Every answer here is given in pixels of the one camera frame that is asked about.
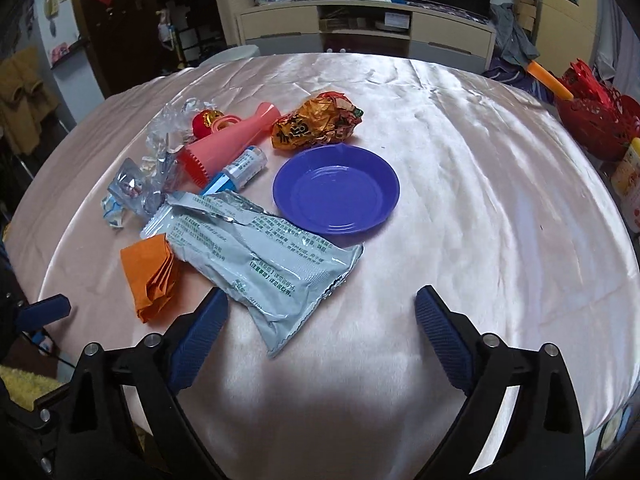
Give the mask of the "orange paper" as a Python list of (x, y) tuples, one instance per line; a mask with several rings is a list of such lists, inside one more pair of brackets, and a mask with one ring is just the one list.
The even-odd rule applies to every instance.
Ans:
[(122, 249), (120, 262), (134, 300), (134, 313), (140, 322), (148, 324), (174, 298), (180, 261), (166, 235), (156, 234)]

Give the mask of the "grey foil snack bag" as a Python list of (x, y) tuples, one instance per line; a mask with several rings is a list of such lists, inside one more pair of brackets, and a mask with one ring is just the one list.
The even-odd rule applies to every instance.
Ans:
[(273, 358), (320, 302), (344, 283), (363, 253), (338, 247), (232, 191), (175, 192), (140, 233), (165, 234), (189, 263), (250, 311)]

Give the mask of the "blue-capped small bottle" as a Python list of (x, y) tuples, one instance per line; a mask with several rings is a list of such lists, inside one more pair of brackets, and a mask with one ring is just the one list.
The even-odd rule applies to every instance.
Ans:
[(203, 188), (200, 195), (207, 196), (222, 191), (239, 192), (266, 166), (265, 153), (257, 146), (249, 146), (237, 159), (218, 172)]

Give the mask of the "silver blister pack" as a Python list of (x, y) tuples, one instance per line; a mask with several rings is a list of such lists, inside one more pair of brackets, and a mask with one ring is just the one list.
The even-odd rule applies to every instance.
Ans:
[(149, 176), (131, 158), (126, 158), (107, 189), (126, 209), (149, 220), (163, 203), (166, 177), (163, 168)]

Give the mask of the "pink plastic cone horn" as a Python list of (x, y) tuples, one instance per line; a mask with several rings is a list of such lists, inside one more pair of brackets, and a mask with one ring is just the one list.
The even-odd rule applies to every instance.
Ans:
[(262, 102), (256, 112), (245, 119), (188, 144), (180, 153), (186, 174), (199, 188), (238, 158), (250, 145), (262, 142), (272, 125), (281, 117), (273, 104)]

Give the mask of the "clear crumpled plastic bag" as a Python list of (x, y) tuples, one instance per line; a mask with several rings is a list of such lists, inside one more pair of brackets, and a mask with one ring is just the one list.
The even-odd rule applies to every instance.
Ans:
[(154, 174), (163, 160), (178, 155), (186, 144), (194, 142), (192, 120), (198, 113), (211, 109), (211, 102), (198, 98), (166, 104), (146, 127), (142, 170)]

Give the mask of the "red round ornament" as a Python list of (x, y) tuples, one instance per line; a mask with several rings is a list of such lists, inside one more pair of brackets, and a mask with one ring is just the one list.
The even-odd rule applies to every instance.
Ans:
[(214, 122), (222, 116), (224, 116), (223, 112), (220, 110), (212, 110), (211, 108), (206, 108), (205, 110), (198, 112), (198, 114), (192, 118), (191, 122), (193, 135), (197, 139), (208, 136), (212, 133)]

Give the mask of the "yellow-capped white bottle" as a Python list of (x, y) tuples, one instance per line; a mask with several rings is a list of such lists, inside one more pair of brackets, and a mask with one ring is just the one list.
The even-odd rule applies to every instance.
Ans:
[(626, 225), (638, 234), (640, 229), (640, 139), (633, 138), (624, 158), (611, 178), (614, 192), (620, 199), (620, 210)]

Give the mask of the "pink satin tablecloth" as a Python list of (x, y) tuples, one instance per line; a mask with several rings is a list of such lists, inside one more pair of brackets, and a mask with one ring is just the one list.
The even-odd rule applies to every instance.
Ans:
[(639, 265), (528, 94), (290, 54), (112, 96), (9, 227), (73, 361), (1, 401), (6, 477), (583, 479), (639, 385)]

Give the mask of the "red plastic basket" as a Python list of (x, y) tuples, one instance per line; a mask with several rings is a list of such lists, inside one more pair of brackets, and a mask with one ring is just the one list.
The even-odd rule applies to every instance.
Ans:
[(565, 129), (595, 158), (622, 160), (639, 136), (639, 103), (601, 82), (583, 60), (571, 62), (560, 81), (573, 95), (555, 100)]

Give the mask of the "blue plastic plate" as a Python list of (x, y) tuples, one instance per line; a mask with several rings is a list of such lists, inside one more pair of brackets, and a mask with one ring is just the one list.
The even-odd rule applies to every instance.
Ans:
[(323, 236), (376, 229), (390, 218), (399, 196), (399, 179), (385, 159), (344, 143), (293, 156), (272, 184), (281, 216)]

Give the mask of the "white round stool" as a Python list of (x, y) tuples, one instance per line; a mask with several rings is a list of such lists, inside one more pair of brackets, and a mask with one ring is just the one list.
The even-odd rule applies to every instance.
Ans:
[(224, 63), (246, 60), (247, 58), (257, 58), (260, 55), (260, 50), (254, 44), (242, 44), (242, 46), (236, 46), (220, 51), (206, 60), (202, 61), (200, 67), (212, 67)]

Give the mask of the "crumpled orange snack wrapper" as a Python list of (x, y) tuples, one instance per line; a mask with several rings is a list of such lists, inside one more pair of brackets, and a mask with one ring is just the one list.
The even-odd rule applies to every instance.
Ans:
[(277, 151), (295, 152), (348, 140), (362, 122), (363, 110), (336, 91), (306, 99), (271, 127), (270, 140)]

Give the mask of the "grey draped clothing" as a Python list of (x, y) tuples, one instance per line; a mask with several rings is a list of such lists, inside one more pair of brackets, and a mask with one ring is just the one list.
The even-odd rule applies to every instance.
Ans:
[(536, 61), (539, 52), (518, 24), (511, 3), (490, 5), (490, 21), (496, 41), (488, 70), (483, 76), (521, 90), (532, 90), (534, 77), (526, 67)]

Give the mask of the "beige tv cabinet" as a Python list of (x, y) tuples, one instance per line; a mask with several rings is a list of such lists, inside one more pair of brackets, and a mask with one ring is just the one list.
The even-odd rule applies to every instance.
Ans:
[(481, 74), (496, 42), (487, 18), (405, 0), (300, 0), (253, 6), (236, 16), (242, 44), (264, 55), (367, 53), (434, 62)]

